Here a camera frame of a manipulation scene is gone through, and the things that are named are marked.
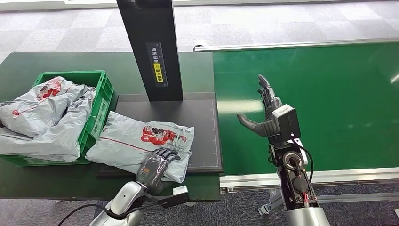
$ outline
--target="dark table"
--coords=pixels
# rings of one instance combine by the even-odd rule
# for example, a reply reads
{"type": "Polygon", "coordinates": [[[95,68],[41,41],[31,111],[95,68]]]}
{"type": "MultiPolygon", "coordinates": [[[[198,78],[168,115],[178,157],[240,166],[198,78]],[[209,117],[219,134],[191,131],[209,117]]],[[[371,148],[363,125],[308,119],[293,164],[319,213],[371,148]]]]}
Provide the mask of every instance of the dark table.
{"type": "MultiPolygon", "coordinates": [[[[184,92],[212,92],[211,53],[180,53],[184,92]]],[[[115,93],[145,93],[132,53],[11,53],[0,64],[0,101],[14,99],[30,89],[42,72],[105,70],[115,93]]],[[[63,200],[110,200],[132,178],[99,178],[99,164],[17,167],[0,160],[0,197],[63,200]]],[[[219,199],[219,174],[187,175],[184,183],[194,201],[219,199]]],[[[172,194],[174,183],[163,194],[172,194]]]]}

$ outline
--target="red wire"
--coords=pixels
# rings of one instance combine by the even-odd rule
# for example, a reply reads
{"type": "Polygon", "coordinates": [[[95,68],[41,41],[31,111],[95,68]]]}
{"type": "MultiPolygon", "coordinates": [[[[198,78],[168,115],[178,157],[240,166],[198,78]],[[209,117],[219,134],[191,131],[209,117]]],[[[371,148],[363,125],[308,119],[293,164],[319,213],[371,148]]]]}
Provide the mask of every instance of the red wire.
{"type": "Polygon", "coordinates": [[[308,201],[308,194],[307,194],[307,193],[305,193],[305,192],[302,193],[302,196],[303,196],[303,202],[304,202],[304,203],[309,202],[309,201],[308,201]]]}

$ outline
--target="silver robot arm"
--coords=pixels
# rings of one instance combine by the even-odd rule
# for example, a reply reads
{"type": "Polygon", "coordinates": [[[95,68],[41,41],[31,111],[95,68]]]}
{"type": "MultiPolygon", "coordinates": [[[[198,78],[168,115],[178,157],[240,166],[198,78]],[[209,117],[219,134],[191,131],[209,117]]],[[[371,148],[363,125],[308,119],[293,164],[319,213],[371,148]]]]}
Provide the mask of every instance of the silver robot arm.
{"type": "Polygon", "coordinates": [[[106,209],[113,214],[127,214],[124,218],[114,218],[106,211],[102,211],[90,224],[90,226],[137,226],[143,217],[141,209],[133,211],[135,208],[142,207],[144,198],[153,201],[152,205],[158,204],[163,208],[183,204],[189,201],[186,186],[173,189],[171,196],[152,196],[162,190],[162,177],[173,160],[180,157],[176,151],[161,148],[155,150],[142,163],[136,175],[136,182],[127,182],[107,205],[106,209]]]}
{"type": "Polygon", "coordinates": [[[242,113],[237,114],[237,117],[243,126],[269,139],[269,161],[275,165],[281,180],[281,194],[287,210],[288,225],[330,226],[311,185],[313,160],[310,155],[310,178],[304,168],[307,164],[304,151],[307,150],[300,144],[301,131],[296,109],[283,105],[262,75],[258,79],[262,89],[257,91],[265,107],[265,121],[254,122],[242,113]]]}
{"type": "MultiPolygon", "coordinates": [[[[137,198],[142,197],[144,188],[137,182],[127,182],[106,206],[113,213],[125,213],[137,198]]],[[[129,214],[123,220],[117,220],[102,211],[90,224],[90,226],[137,226],[143,217],[143,211],[137,210],[129,214]]]]}

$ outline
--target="yellow label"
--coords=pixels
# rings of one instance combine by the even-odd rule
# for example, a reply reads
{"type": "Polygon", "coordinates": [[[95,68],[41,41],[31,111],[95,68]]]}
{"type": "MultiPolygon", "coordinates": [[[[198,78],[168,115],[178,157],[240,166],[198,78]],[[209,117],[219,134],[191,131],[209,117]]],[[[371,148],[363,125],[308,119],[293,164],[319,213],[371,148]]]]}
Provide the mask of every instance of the yellow label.
{"type": "Polygon", "coordinates": [[[163,82],[161,64],[154,63],[155,76],[157,77],[157,82],[163,82]]]}

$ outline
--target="plastic bag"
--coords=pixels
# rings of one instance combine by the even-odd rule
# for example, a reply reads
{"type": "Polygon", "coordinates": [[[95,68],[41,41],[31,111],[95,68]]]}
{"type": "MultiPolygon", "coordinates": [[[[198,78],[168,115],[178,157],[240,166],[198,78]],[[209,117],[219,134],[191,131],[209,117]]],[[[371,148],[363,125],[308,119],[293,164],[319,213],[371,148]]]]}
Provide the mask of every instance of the plastic bag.
{"type": "Polygon", "coordinates": [[[86,85],[55,77],[13,101],[0,103],[0,120],[16,133],[39,137],[56,125],[71,102],[86,91],[86,85]]]}
{"type": "Polygon", "coordinates": [[[6,127],[0,128],[0,154],[20,154],[27,157],[73,162],[80,157],[78,137],[91,113],[96,96],[92,87],[79,99],[71,102],[66,114],[44,134],[29,137],[6,127]]]}
{"type": "Polygon", "coordinates": [[[171,122],[142,122],[110,112],[107,124],[86,159],[137,173],[145,158],[158,148],[176,150],[179,161],[172,161],[165,177],[182,183],[191,155],[194,127],[171,122]]]}

